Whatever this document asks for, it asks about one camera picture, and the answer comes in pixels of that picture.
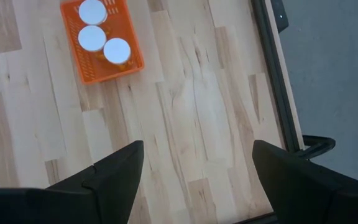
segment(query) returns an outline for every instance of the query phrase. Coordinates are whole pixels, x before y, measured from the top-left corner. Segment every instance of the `orange plastic crate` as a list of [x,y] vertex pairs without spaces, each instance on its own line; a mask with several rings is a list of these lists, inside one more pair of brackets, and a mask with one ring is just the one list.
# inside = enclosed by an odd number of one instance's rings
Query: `orange plastic crate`
[[126,40],[131,47],[131,58],[125,65],[113,65],[108,62],[103,53],[87,52],[78,43],[78,33],[86,26],[80,19],[78,9],[83,0],[63,2],[60,5],[65,23],[67,37],[71,45],[78,73],[85,84],[91,84],[117,78],[144,68],[143,56],[134,31],[125,0],[102,0],[106,6],[108,18],[100,25],[107,35],[107,39],[115,37]]

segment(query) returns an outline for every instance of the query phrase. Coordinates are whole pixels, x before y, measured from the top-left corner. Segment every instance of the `gray floor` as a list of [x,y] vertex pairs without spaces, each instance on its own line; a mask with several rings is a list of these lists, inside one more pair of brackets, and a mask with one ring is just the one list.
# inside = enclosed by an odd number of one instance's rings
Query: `gray floor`
[[337,141],[313,162],[358,179],[358,0],[283,0],[283,51],[304,134]]

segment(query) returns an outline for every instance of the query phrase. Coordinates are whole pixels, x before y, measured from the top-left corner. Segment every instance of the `white lid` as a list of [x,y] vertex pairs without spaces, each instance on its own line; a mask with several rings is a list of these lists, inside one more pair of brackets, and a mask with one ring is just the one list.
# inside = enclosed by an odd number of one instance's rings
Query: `white lid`
[[78,10],[80,18],[88,25],[99,25],[107,18],[104,4],[98,0],[85,0]]
[[124,64],[131,57],[131,47],[121,38],[113,38],[104,46],[104,56],[116,65]]
[[78,41],[85,50],[97,52],[106,43],[106,34],[97,26],[86,26],[78,34]]

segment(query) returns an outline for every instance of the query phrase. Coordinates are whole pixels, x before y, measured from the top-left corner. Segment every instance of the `white disc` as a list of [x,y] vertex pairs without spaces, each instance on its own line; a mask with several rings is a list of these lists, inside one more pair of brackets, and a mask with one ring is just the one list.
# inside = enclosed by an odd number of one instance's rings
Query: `white disc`
[[97,26],[86,26],[78,34],[78,41],[85,50],[97,52],[106,43],[106,34]]
[[88,25],[99,25],[107,19],[107,10],[99,0],[85,0],[78,10],[80,18]]
[[131,57],[131,47],[121,38],[108,40],[103,52],[106,59],[116,65],[124,64]]

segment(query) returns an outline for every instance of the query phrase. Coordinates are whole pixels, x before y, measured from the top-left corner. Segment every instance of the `wooden floor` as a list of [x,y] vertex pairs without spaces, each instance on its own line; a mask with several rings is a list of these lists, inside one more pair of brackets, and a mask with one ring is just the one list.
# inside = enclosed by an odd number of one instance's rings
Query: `wooden floor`
[[127,3],[145,69],[84,86],[60,0],[0,0],[0,187],[48,187],[141,139],[130,223],[271,211],[252,144],[283,144],[250,2]]

